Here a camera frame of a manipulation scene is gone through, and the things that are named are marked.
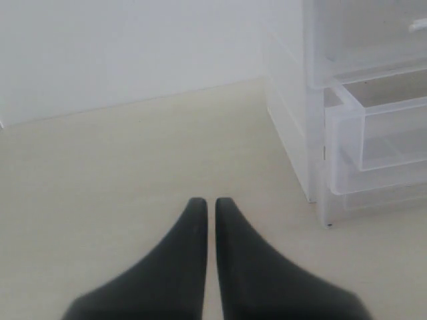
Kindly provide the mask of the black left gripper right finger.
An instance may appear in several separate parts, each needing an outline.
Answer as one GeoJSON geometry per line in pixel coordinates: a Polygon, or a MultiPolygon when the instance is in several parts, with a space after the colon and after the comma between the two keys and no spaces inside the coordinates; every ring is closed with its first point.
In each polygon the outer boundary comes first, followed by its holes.
{"type": "Polygon", "coordinates": [[[233,199],[216,200],[216,259],[224,319],[363,319],[364,305],[286,259],[233,199]]]}

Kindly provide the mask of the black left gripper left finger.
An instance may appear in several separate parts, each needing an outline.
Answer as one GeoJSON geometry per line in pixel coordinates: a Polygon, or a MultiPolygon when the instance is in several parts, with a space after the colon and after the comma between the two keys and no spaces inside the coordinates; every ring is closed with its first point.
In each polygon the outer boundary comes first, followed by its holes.
{"type": "Polygon", "coordinates": [[[207,269],[207,202],[191,198],[138,263],[77,298],[64,319],[201,319],[207,269]]]}

